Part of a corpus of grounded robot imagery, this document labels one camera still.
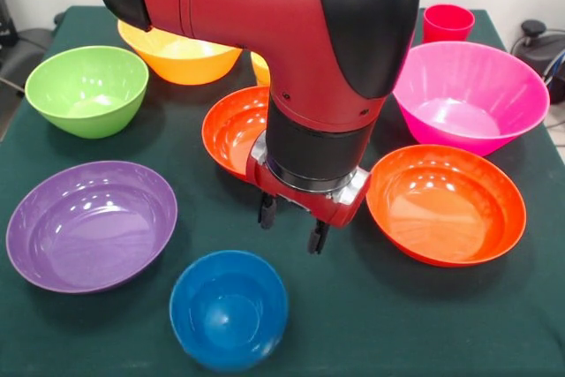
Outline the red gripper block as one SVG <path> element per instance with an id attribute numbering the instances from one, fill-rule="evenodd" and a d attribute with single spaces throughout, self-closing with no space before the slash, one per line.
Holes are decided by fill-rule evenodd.
<path id="1" fill-rule="evenodd" d="M 321 253 L 327 240 L 329 225 L 337 228 L 346 226 L 363 202 L 361 168 L 355 170 L 346 186 L 327 193 L 304 192 L 285 185 L 268 169 L 266 162 L 260 163 L 251 156 L 246 162 L 246 178 L 262 190 L 258 223 L 263 230 L 274 225 L 277 197 L 300 206 L 317 219 L 308 240 L 307 250 L 310 254 Z"/>

